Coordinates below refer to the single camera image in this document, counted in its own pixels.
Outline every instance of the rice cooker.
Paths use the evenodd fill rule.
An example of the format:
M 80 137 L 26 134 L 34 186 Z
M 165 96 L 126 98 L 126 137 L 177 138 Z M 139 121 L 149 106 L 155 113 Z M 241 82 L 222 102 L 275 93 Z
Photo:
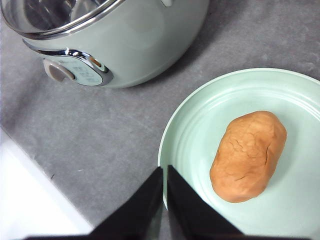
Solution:
M 52 79 L 125 88 L 187 50 L 209 0 L 1 0 L 6 23 Z

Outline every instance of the rice cooker control panel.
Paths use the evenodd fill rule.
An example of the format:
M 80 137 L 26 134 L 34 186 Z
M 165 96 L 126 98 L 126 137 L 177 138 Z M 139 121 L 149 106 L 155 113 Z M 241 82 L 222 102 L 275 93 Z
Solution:
M 69 79 L 86 86 L 103 86 L 113 78 L 112 72 L 92 55 L 76 49 L 38 49 L 24 40 L 24 43 L 44 58 L 47 75 L 55 80 Z

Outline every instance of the black object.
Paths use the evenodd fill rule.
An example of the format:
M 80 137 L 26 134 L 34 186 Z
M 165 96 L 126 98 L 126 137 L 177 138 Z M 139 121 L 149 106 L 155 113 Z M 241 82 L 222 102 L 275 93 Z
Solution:
M 163 170 L 158 167 L 118 210 L 89 235 L 29 237 L 27 240 L 146 240 L 154 226 L 159 233 Z M 306 238 L 244 235 L 206 204 L 171 165 L 168 166 L 167 203 L 174 240 L 297 240 Z

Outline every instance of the ball of dough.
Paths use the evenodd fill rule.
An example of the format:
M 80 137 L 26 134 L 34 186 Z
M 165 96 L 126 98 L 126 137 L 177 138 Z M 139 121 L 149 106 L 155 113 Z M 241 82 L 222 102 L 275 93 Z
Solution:
M 271 112 L 256 111 L 234 119 L 210 169 L 213 190 L 231 203 L 257 197 L 274 174 L 286 139 L 285 127 Z

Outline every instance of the plate rim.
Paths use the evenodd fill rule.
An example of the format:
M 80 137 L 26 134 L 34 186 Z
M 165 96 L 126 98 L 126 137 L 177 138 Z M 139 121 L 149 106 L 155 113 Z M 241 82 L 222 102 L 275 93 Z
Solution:
M 307 80 L 307 81 L 311 81 L 315 84 L 318 84 L 320 86 L 320 81 L 310 77 L 308 75 L 296 72 L 296 71 L 291 71 L 291 70 L 286 70 L 286 69 L 281 69 L 281 68 L 272 68 L 272 67 L 256 67 L 256 68 L 246 68 L 246 69 L 241 69 L 241 70 L 237 70 L 237 71 L 232 71 L 223 75 L 220 75 L 206 83 L 204 83 L 203 85 L 201 85 L 200 87 L 198 87 L 196 90 L 194 90 L 192 93 L 190 93 L 179 105 L 178 107 L 175 109 L 175 111 L 172 113 L 170 119 L 168 120 L 165 129 L 163 131 L 162 137 L 161 137 L 161 141 L 160 141 L 160 145 L 159 145 L 159 150 L 158 150 L 158 156 L 157 156 L 157 166 L 161 167 L 161 152 L 163 149 L 163 144 L 165 141 L 165 137 L 167 135 L 168 129 L 172 123 L 172 121 L 174 120 L 174 118 L 176 117 L 177 113 L 180 111 L 180 109 L 186 104 L 186 102 L 192 98 L 195 94 L 197 94 L 199 91 L 201 91 L 202 89 L 206 88 L 207 86 L 214 84 L 215 82 L 222 80 L 226 77 L 232 76 L 232 75 L 237 75 L 237 74 L 242 74 L 242 73 L 248 73 L 248 72 L 263 72 L 263 71 L 267 71 L 267 72 L 278 72 L 278 73 L 285 73 L 285 74 L 289 74 L 289 75 L 295 75 L 298 77 L 302 77 L 303 79 Z M 168 209 L 168 205 L 167 205 L 167 197 L 165 196 L 165 194 L 163 193 L 163 203 L 166 209 Z

